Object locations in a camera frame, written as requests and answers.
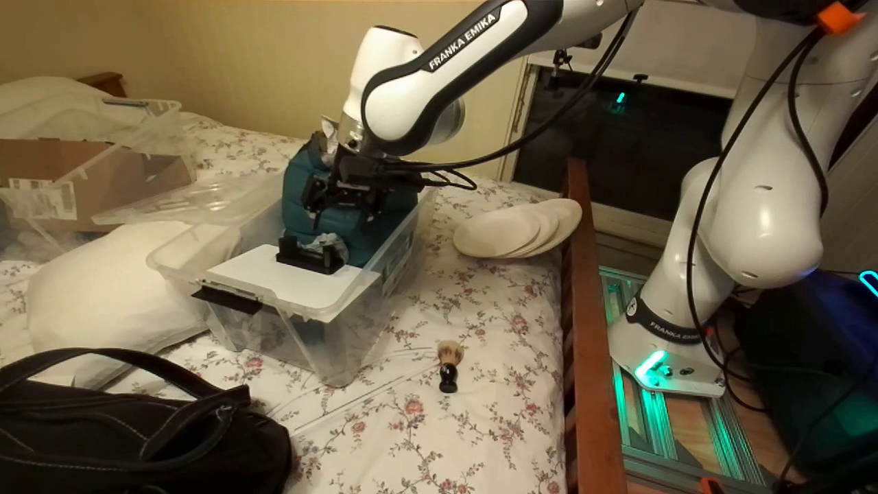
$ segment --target green light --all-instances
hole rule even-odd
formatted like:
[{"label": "green light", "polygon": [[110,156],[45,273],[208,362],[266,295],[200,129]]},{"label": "green light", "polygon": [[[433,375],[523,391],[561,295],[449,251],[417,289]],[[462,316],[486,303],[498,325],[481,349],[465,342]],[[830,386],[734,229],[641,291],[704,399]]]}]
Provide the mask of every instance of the green light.
[{"label": "green light", "polygon": [[649,381],[650,370],[668,357],[668,353],[653,353],[643,366],[638,366],[638,381]]}]

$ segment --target bag strap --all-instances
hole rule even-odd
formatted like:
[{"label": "bag strap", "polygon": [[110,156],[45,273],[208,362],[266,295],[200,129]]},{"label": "bag strap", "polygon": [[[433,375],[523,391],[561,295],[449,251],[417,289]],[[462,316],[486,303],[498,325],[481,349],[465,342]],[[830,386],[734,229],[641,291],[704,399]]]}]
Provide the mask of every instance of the bag strap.
[{"label": "bag strap", "polygon": [[[53,366],[60,366],[66,359],[74,359],[79,354],[101,354],[114,357],[121,362],[129,362],[134,369],[152,370],[180,391],[195,397],[199,402],[182,408],[176,414],[165,421],[165,425],[141,449],[138,461],[84,461],[84,460],[41,460],[41,467],[55,467],[55,469],[84,469],[84,467],[97,467],[107,472],[128,472],[128,476],[148,476],[148,472],[167,472],[182,465],[192,465],[211,454],[232,432],[233,417],[251,408],[251,391],[247,388],[233,388],[233,391],[221,391],[200,377],[189,375],[182,366],[173,366],[167,359],[160,359],[154,354],[143,353],[129,353],[129,349],[53,349],[41,353],[33,357],[26,357],[21,362],[11,362],[0,369],[0,397],[11,391],[15,386],[26,381],[27,377],[36,377]],[[176,438],[182,438],[188,429],[200,423],[204,417],[215,417],[218,429],[195,445],[195,450],[184,454],[182,460],[171,461],[154,461]],[[16,460],[16,457],[0,457],[0,461],[33,461],[33,460]]]},{"label": "bag strap", "polygon": [[189,397],[221,397],[224,391],[204,381],[200,377],[189,375],[188,369],[176,366],[176,362],[167,362],[162,357],[154,357],[154,354],[143,354],[143,353],[129,353],[129,349],[53,349],[53,353],[41,353],[41,354],[30,354],[26,359],[16,359],[5,369],[0,369],[0,397],[53,369],[53,366],[60,366],[66,359],[74,359],[74,357],[84,357],[84,354],[101,354],[101,357],[110,357],[110,359],[121,359],[121,362],[129,362],[134,369],[143,369],[143,370],[152,370],[156,377],[162,377],[165,381],[176,386],[180,391],[189,392]]}]

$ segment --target white pillow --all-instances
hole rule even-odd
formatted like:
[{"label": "white pillow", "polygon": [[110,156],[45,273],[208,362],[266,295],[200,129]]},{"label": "white pillow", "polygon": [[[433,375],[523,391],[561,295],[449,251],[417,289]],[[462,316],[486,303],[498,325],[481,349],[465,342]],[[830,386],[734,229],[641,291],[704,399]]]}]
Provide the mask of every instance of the white pillow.
[{"label": "white pillow", "polygon": [[[148,268],[148,257],[189,232],[188,222],[132,222],[53,258],[27,287],[33,353],[114,347],[162,353],[207,333],[207,305]],[[78,357],[45,381],[99,391],[123,366]]]}]

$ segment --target dark background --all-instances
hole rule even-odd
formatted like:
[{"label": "dark background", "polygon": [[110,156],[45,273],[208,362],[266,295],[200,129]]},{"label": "dark background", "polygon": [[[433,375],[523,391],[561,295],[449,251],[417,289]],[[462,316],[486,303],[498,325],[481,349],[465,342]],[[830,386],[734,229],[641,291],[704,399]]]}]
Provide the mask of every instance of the dark background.
[{"label": "dark background", "polygon": [[[524,136],[550,122],[582,88],[582,75],[540,69]],[[598,203],[674,221],[687,170],[719,155],[730,99],[645,84],[602,80],[595,92],[532,141],[516,163],[516,182],[561,191],[565,159],[590,167]]]}]

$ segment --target cardboard box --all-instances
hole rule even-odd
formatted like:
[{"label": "cardboard box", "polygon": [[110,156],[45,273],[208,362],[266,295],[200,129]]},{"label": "cardboard box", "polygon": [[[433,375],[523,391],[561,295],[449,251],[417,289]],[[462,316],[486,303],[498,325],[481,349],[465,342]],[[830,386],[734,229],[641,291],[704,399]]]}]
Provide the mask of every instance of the cardboard box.
[{"label": "cardboard box", "polygon": [[192,185],[182,156],[114,143],[0,141],[0,202],[11,222],[104,232],[95,215]]}]

